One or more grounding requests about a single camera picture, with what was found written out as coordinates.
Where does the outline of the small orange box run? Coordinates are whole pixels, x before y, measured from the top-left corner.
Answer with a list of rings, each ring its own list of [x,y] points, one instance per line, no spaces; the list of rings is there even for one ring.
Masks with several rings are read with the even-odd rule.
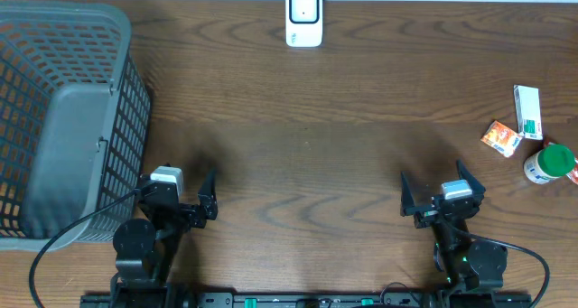
[[[511,157],[516,152],[522,139],[523,137],[519,133],[495,120],[490,124],[480,140],[504,157]]]

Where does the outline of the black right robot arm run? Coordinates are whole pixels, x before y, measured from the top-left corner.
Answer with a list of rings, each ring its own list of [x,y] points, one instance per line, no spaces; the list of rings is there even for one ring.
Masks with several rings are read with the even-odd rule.
[[[409,180],[402,174],[400,214],[413,217],[418,229],[433,230],[442,269],[451,285],[463,292],[499,289],[504,284],[508,251],[469,233],[466,220],[480,211],[486,189],[462,161],[457,161],[456,167],[458,179],[444,183],[442,192],[424,205],[415,204]]]

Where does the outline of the white green carton box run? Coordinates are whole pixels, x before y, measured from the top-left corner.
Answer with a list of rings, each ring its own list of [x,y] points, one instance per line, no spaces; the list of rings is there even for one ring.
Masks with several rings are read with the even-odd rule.
[[[513,88],[518,133],[527,139],[543,139],[539,89],[515,85]]]

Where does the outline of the green lid jar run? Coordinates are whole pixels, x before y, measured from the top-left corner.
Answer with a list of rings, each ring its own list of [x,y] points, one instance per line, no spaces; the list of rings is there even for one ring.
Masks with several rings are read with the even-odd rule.
[[[528,157],[523,165],[526,177],[546,184],[566,176],[575,167],[573,152],[565,145],[549,145]]]

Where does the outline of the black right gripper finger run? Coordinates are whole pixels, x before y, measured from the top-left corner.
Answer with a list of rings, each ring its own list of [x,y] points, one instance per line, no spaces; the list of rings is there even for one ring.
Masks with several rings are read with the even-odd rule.
[[[483,198],[486,188],[469,172],[462,160],[456,161],[456,167],[459,177],[469,184],[473,195]]]
[[[415,213],[415,201],[414,201],[411,189],[410,189],[409,182],[408,182],[404,172],[401,172],[400,176],[401,176],[400,215],[402,217],[414,215],[414,213]]]

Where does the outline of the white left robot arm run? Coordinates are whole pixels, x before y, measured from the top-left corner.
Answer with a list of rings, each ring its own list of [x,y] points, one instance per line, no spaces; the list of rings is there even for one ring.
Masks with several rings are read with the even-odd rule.
[[[115,232],[117,274],[111,279],[109,307],[195,307],[184,285],[168,283],[179,244],[191,229],[203,229],[218,216],[216,172],[197,191],[198,202],[181,203],[182,170],[159,166],[136,189],[142,219],[130,219]]]

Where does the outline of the red snack bag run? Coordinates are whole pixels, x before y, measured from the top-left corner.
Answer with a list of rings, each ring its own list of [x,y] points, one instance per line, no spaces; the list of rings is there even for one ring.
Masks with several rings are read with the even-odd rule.
[[[550,145],[557,145],[557,142],[547,137],[544,141],[544,147],[548,147]],[[566,177],[574,184],[577,184],[578,183],[577,173],[578,173],[578,161],[577,158],[574,157],[574,167],[568,174],[566,174]]]

